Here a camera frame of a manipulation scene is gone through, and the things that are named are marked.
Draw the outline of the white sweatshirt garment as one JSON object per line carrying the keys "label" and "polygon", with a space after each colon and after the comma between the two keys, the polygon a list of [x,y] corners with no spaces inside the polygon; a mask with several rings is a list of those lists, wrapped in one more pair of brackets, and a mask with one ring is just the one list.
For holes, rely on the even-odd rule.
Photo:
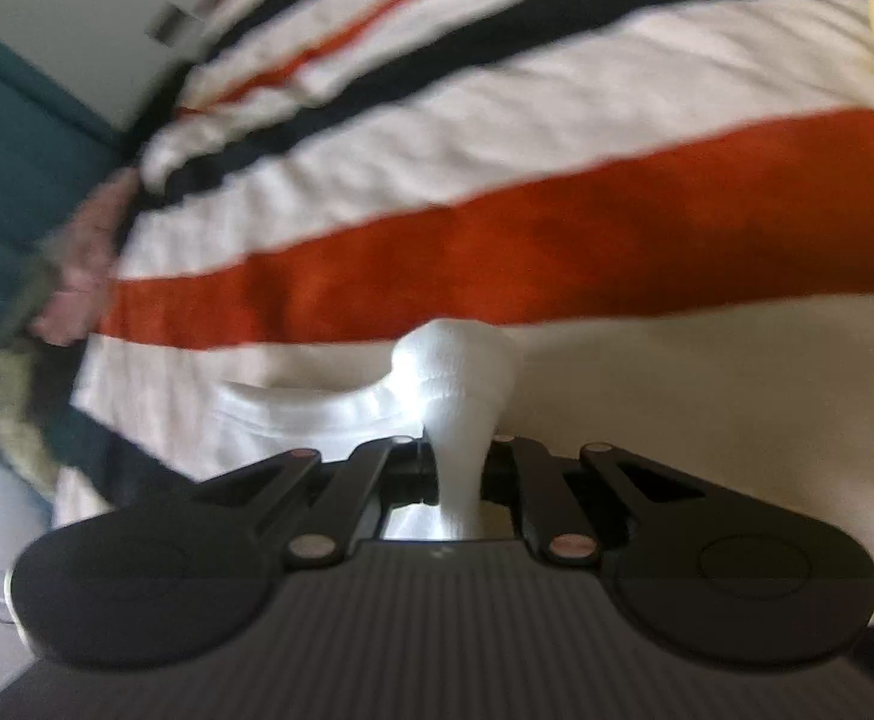
{"label": "white sweatshirt garment", "polygon": [[315,449],[339,461],[370,440],[422,437],[434,450],[438,502],[398,505],[386,538],[477,538],[482,468],[519,369],[521,353],[507,333],[472,320],[434,320],[395,344],[386,376],[349,392],[225,383],[212,410],[215,460],[233,470]]}

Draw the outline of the cream knitted garment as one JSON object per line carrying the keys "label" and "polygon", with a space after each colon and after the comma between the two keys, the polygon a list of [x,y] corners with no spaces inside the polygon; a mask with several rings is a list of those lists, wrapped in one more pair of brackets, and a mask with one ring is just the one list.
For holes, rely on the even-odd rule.
{"label": "cream knitted garment", "polygon": [[32,255],[0,321],[0,454],[10,470],[48,502],[55,500],[61,463],[33,416],[38,344],[28,327],[51,298],[56,281],[56,265],[44,255]]}

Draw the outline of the pink garment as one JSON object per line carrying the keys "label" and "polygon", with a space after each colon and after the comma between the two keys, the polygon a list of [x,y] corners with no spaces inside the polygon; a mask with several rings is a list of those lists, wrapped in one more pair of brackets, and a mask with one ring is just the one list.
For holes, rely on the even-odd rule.
{"label": "pink garment", "polygon": [[103,316],[116,263],[116,234],[139,190],[139,172],[123,167],[98,184],[59,234],[56,286],[30,322],[44,343],[71,346]]}

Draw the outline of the striped bed blanket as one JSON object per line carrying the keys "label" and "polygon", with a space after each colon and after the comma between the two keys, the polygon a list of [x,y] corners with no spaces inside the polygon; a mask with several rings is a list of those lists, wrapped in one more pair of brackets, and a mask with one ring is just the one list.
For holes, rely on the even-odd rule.
{"label": "striped bed blanket", "polygon": [[73,402],[207,478],[326,447],[416,328],[874,557],[871,0],[220,0],[137,161]]}

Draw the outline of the teal curtain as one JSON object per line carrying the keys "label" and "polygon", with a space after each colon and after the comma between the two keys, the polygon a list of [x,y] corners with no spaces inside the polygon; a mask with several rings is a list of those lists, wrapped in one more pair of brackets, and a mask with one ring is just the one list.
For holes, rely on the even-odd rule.
{"label": "teal curtain", "polygon": [[0,43],[0,320],[33,244],[119,163],[119,135]]}

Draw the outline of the dark wall switch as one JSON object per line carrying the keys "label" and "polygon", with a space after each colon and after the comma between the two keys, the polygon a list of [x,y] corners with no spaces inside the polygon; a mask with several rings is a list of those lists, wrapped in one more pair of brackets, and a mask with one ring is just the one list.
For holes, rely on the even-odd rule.
{"label": "dark wall switch", "polygon": [[201,25],[201,16],[196,11],[165,4],[147,25],[146,36],[160,46],[172,47],[180,44],[194,28]]}

